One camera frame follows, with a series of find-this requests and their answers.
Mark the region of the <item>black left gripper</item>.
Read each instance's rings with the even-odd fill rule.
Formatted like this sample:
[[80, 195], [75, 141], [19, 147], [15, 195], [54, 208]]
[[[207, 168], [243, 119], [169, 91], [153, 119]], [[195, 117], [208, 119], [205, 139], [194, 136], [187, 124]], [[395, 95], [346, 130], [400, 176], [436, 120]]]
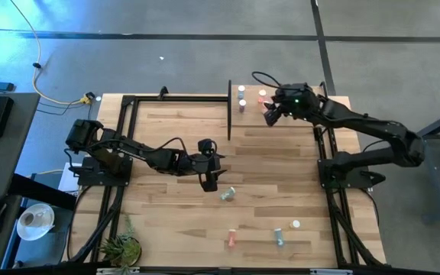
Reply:
[[199, 175], [200, 186], [206, 193], [218, 190], [218, 178], [225, 171], [220, 170], [220, 159], [225, 158], [217, 154], [217, 144], [212, 139], [203, 139], [198, 142], [198, 154], [189, 155], [192, 168]]

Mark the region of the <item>white bowl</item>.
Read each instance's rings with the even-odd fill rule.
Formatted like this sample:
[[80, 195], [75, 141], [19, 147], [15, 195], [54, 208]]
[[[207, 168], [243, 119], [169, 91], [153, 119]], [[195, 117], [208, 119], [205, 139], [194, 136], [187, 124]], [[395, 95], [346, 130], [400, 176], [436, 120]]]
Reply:
[[35, 241], [54, 227], [54, 221], [55, 214], [49, 205], [32, 205], [24, 210], [17, 221], [18, 236], [25, 241]]

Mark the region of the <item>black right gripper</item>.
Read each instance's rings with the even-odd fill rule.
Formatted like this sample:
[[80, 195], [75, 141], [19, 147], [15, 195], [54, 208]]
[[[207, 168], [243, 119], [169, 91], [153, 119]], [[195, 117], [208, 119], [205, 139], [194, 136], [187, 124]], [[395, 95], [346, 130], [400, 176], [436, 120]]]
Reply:
[[282, 115], [312, 122], [312, 117], [320, 113], [321, 101], [306, 82], [282, 85], [270, 99], [273, 105], [266, 111], [266, 123], [270, 127]]

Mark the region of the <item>wooden shelf with black frame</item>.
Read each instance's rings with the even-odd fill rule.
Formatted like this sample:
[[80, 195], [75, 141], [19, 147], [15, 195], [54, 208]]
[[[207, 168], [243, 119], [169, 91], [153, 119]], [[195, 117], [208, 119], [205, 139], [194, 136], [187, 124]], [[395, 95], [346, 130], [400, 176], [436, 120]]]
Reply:
[[[247, 102], [243, 113], [238, 111], [238, 87], [245, 86], [244, 100]], [[281, 116], [277, 123], [267, 126], [262, 103], [258, 102], [258, 92], [267, 91], [266, 101], [274, 95], [274, 89], [259, 85], [231, 86], [231, 140], [232, 144], [247, 147], [304, 147], [315, 143], [311, 123]]]

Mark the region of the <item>potted green plant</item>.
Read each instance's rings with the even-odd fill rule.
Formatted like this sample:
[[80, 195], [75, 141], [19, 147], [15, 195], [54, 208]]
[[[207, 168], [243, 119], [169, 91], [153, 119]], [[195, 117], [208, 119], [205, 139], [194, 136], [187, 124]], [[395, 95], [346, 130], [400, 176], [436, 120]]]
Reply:
[[136, 239], [135, 228], [129, 215], [125, 216], [125, 232], [113, 238], [107, 238], [102, 243], [99, 251], [105, 256], [113, 267], [118, 268], [120, 275], [129, 275], [131, 268], [141, 257], [142, 247]]

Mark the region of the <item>black desk leg bar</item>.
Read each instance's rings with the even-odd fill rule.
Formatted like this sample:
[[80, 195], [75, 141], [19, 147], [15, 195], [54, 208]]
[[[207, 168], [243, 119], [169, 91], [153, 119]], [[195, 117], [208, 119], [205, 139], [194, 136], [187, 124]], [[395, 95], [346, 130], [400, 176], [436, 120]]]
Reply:
[[11, 179], [7, 194], [45, 202], [67, 210], [74, 210], [76, 204], [75, 196], [17, 173]]

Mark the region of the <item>silver bracket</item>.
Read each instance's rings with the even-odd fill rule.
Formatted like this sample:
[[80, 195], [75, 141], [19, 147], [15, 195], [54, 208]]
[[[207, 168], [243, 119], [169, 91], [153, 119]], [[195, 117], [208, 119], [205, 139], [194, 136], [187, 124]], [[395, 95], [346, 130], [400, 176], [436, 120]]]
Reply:
[[310, 269], [310, 275], [353, 275], [352, 270], [344, 269]]
[[99, 268], [96, 270], [95, 275], [139, 275], [139, 268], [117, 268], [117, 267], [109, 267], [109, 268]]

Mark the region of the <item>white paper sheet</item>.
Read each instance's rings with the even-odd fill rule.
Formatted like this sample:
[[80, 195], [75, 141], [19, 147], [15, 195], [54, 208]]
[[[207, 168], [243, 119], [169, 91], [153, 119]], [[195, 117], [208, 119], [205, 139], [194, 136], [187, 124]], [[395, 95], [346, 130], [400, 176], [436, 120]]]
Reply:
[[79, 189], [78, 180], [78, 176], [75, 176], [70, 170], [70, 163], [67, 162], [65, 163], [62, 176], [60, 178], [58, 190], [64, 192], [75, 192]]

